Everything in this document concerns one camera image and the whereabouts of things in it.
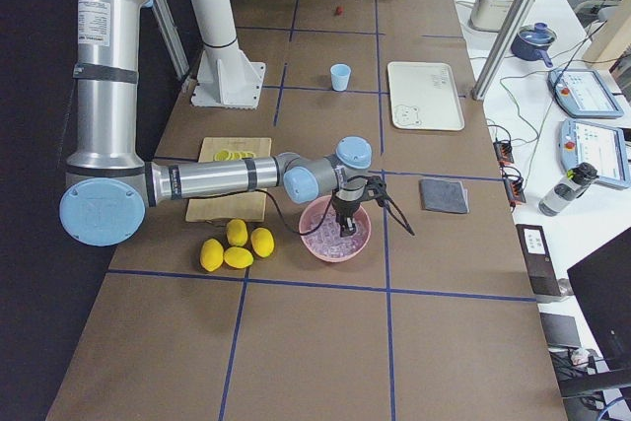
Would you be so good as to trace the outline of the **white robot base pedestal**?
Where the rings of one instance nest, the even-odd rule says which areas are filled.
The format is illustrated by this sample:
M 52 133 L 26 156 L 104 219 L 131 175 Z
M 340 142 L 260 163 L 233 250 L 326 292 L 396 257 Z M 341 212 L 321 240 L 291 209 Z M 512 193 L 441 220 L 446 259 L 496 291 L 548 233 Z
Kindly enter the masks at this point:
M 241 50 L 230 0 L 190 0 L 203 41 L 191 102 L 195 106 L 255 109 L 266 65 Z

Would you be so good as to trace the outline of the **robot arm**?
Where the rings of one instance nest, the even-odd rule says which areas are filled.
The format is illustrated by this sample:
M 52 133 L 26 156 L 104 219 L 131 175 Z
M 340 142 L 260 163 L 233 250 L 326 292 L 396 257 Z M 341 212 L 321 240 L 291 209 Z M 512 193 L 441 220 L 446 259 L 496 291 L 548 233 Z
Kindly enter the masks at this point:
M 298 204 L 327 196 L 342 237 L 356 232 L 368 197 L 372 160 L 363 138 L 342 139 L 333 154 L 294 153 L 227 162 L 159 166 L 136 152 L 140 13 L 165 0 L 78 0 L 78 60 L 73 78 L 78 142 L 66 163 L 60 221 L 75 240 L 112 246 L 131 237 L 145 211 L 170 199 L 211 198 L 283 187 Z

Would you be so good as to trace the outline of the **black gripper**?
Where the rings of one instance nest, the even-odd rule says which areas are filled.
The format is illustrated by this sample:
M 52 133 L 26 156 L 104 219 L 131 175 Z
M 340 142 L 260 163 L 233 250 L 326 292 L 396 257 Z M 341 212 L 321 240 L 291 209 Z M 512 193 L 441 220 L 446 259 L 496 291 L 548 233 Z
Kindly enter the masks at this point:
M 332 206 L 338 219 L 339 237 L 353 236 L 357 232 L 352 217 L 359 209 L 364 190 L 363 182 L 347 182 L 333 193 Z

